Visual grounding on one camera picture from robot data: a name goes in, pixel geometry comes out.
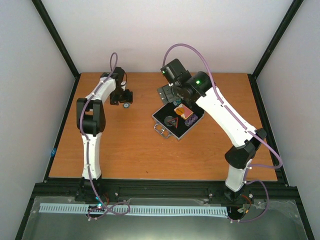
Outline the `playing card deck box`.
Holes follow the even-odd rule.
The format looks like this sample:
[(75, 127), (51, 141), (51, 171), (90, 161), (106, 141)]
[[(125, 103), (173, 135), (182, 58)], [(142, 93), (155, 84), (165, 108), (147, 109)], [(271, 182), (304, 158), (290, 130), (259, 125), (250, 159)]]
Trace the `playing card deck box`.
[(192, 110), (190, 110), (184, 104), (180, 104), (177, 107), (183, 107), (184, 108), (184, 114), (180, 115), (180, 117), (183, 118), (184, 120), (188, 119), (194, 113)]

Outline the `tall purple chip stack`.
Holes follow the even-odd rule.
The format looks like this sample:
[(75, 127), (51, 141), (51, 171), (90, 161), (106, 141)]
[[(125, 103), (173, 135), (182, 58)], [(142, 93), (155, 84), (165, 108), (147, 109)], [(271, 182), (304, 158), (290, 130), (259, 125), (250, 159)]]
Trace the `tall purple chip stack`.
[(198, 121), (198, 116), (195, 114), (192, 114), (188, 119), (185, 120), (184, 124), (187, 127), (191, 127), (197, 121)]

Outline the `orange blue round button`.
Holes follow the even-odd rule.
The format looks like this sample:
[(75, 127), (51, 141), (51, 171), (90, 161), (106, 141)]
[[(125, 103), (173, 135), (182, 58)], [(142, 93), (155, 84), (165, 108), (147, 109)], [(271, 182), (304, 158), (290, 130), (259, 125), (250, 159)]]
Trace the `orange blue round button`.
[(179, 115), (179, 116), (181, 116), (181, 115), (183, 115), (183, 114), (185, 113), (185, 110), (184, 110), (183, 107), (176, 107), (176, 108), (174, 109), (174, 111), (175, 111), (175, 113), (176, 113), (177, 115)]

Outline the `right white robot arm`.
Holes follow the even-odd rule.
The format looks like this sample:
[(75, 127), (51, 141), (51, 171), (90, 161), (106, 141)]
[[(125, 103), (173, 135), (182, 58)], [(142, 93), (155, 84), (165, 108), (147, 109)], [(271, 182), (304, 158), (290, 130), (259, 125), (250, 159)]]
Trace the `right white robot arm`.
[(163, 107), (152, 115), (154, 129), (166, 138), (180, 140), (208, 114), (226, 133), (232, 146), (224, 157), (229, 165), (225, 180), (225, 196), (233, 201), (245, 185), (246, 172), (261, 142), (267, 136), (264, 129), (247, 123), (212, 86), (210, 77), (203, 71), (192, 76), (181, 73), (175, 83), (157, 89)]

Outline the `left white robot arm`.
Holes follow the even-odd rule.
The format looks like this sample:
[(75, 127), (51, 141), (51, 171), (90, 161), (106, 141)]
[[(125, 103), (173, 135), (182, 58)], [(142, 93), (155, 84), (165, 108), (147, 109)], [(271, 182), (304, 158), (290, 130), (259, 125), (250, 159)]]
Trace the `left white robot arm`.
[(129, 107), (133, 103), (133, 92), (126, 85), (127, 73), (117, 66), (112, 73), (102, 73), (92, 92), (76, 101), (76, 125), (83, 142), (82, 177), (85, 180), (97, 180), (102, 175), (100, 142), (106, 127), (104, 103), (109, 100), (111, 105)]

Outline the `aluminium poker case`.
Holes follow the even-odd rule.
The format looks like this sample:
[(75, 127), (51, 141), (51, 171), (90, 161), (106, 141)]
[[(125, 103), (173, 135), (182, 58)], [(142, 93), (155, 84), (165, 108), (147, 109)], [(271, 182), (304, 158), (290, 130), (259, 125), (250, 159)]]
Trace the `aluminium poker case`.
[[(196, 104), (189, 104), (186, 101), (182, 100), (181, 104), (184, 104), (190, 110), (193, 111), (193, 114), (198, 116), (197, 122), (195, 122), (191, 127), (187, 127), (185, 125), (185, 120), (177, 115), (174, 112), (174, 109), (178, 106), (175, 106), (173, 102), (165, 104), (159, 110), (157, 110), (153, 115), (152, 119), (154, 120), (154, 130), (160, 134), (163, 138), (167, 139), (169, 137), (174, 137), (178, 141), (181, 140), (193, 127), (196, 126), (197, 123), (204, 117), (205, 111)], [(173, 126), (166, 126), (164, 123), (164, 119), (167, 116), (172, 116), (174, 118), (178, 118), (178, 126), (177, 128)]]

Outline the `red black triangular button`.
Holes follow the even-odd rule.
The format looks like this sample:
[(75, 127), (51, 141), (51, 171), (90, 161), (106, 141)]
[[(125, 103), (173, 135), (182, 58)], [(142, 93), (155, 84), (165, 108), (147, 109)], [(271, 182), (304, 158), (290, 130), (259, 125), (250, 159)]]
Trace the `red black triangular button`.
[(178, 128), (178, 121), (179, 121), (179, 118), (175, 117), (175, 118), (169, 119), (167, 121), (167, 123), (169, 126), (175, 127), (177, 129)]

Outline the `single blue green chip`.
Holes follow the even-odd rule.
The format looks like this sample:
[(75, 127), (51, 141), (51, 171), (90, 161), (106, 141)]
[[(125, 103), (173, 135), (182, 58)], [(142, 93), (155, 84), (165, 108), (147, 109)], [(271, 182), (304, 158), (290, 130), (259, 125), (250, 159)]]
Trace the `single blue green chip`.
[(130, 107), (130, 103), (129, 103), (129, 102), (124, 103), (124, 104), (123, 104), (123, 107), (124, 107), (125, 109), (129, 108), (129, 107)]

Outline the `clear round dealer button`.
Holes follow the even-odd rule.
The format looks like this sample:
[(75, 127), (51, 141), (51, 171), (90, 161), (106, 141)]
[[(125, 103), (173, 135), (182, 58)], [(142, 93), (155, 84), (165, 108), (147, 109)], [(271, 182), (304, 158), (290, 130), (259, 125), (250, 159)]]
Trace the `clear round dealer button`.
[(164, 119), (164, 124), (168, 127), (174, 127), (175, 126), (176, 119), (173, 116), (166, 116)]

